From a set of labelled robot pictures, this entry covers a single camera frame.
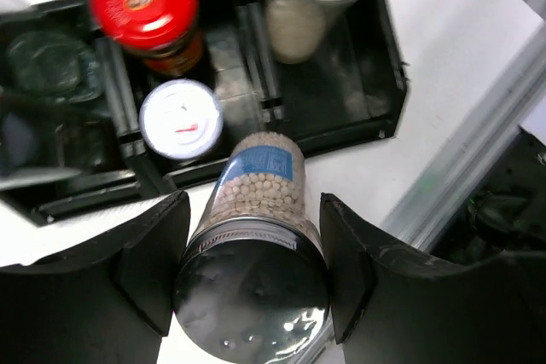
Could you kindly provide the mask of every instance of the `compartment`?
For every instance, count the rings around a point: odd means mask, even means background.
[[[276,126],[305,155],[394,135],[408,85],[386,0],[358,0],[297,65],[274,60],[264,0],[248,7]]]
[[[472,264],[504,251],[546,251],[546,147],[522,132],[491,168],[432,254]]]
[[[27,85],[40,87],[47,84],[51,80],[48,70],[41,73],[43,78],[33,79],[34,83],[21,84],[23,76],[16,71],[20,63],[14,63],[13,54],[10,56],[8,52],[14,48],[14,39],[29,32],[44,31],[61,32],[82,42],[87,53],[84,62],[90,61],[89,58],[95,60],[92,75],[86,77],[88,72],[85,66],[78,65],[82,62],[80,57],[78,64],[74,64],[62,53],[48,55],[47,42],[40,44],[33,39],[35,43],[23,44],[28,50],[22,51],[28,54],[34,50],[45,50],[45,58],[40,64],[51,64],[52,70],[56,70],[58,67],[55,64],[60,61],[68,72],[78,75],[78,78],[64,78],[58,84],[79,88],[80,94],[86,94],[86,87],[94,89],[95,92],[85,95],[86,101],[77,99],[79,102],[74,102],[70,97],[66,98],[65,95],[70,93],[51,96],[47,95],[47,89],[43,89],[41,94],[35,93],[31,87],[25,89]],[[129,128],[115,89],[112,62],[106,53],[110,40],[91,21],[87,0],[59,0],[39,4],[26,12],[2,15],[0,32],[3,111],[15,113],[28,124],[32,135],[37,136],[35,142],[41,155],[39,160],[27,162],[24,166],[38,165],[45,161],[45,157],[59,157],[65,166],[74,164],[82,171],[69,179],[31,186],[8,184],[4,179],[0,184],[3,185],[0,188],[2,199],[35,223],[44,224],[107,205],[155,196],[156,190],[152,191],[138,182],[127,164],[134,156],[134,149],[126,140]],[[19,181],[25,174],[15,175],[14,179]]]
[[[200,28],[206,41],[205,63],[188,78],[210,86],[222,103],[224,131],[218,145],[206,156],[177,162],[146,149],[147,176],[161,189],[187,188],[217,178],[231,151],[243,137],[264,130],[271,114],[263,108],[264,93],[258,74],[243,0],[200,0]],[[118,62],[119,90],[133,137],[144,147],[138,113],[148,93],[168,81],[149,71],[136,57],[113,51]]]

